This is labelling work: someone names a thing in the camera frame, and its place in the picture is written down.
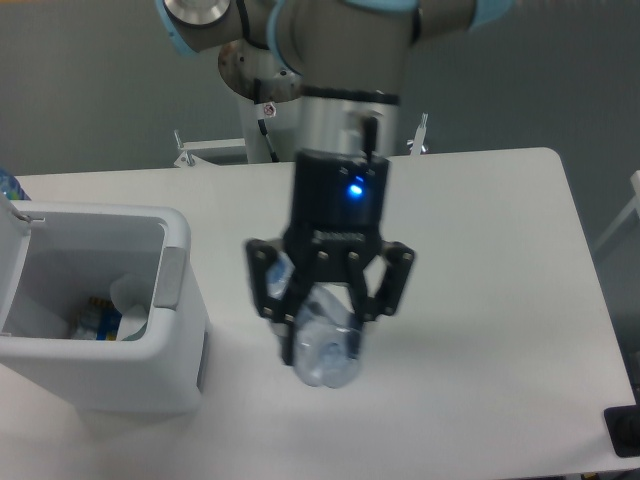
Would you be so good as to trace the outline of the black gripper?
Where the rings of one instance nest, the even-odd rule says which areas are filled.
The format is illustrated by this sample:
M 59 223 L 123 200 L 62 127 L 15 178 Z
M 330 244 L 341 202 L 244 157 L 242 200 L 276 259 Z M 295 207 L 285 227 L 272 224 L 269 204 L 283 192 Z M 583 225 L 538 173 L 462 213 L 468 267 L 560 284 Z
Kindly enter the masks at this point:
M 296 316 L 314 284 L 347 285 L 353 307 L 349 320 L 349 356 L 357 359 L 364 327 L 399 308 L 415 260 L 401 242 L 382 243 L 382 219 L 391 162 L 301 150 L 296 154 L 291 213 L 281 239 L 248 239 L 244 243 L 249 285 L 257 314 L 281 339 L 281 358 L 293 366 Z M 268 271 L 280 254 L 294 265 L 282 294 L 269 292 Z M 365 269 L 377 257 L 384 275 L 373 296 Z

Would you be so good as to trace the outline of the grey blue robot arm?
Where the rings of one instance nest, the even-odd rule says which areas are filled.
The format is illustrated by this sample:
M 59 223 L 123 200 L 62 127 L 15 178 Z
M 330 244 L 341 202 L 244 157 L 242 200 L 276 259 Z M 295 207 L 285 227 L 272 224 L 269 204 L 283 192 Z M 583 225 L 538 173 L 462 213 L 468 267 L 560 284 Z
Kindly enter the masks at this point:
M 347 288 L 354 309 L 347 354 L 367 322 L 395 314 L 414 251 L 380 223 L 400 89 L 418 42 L 477 28 L 507 1 L 160 1 L 175 47 L 199 53 L 236 40 L 269 52 L 300 80 L 289 224 L 279 239 L 245 244 L 253 302 L 300 359 L 300 310 L 320 284 Z

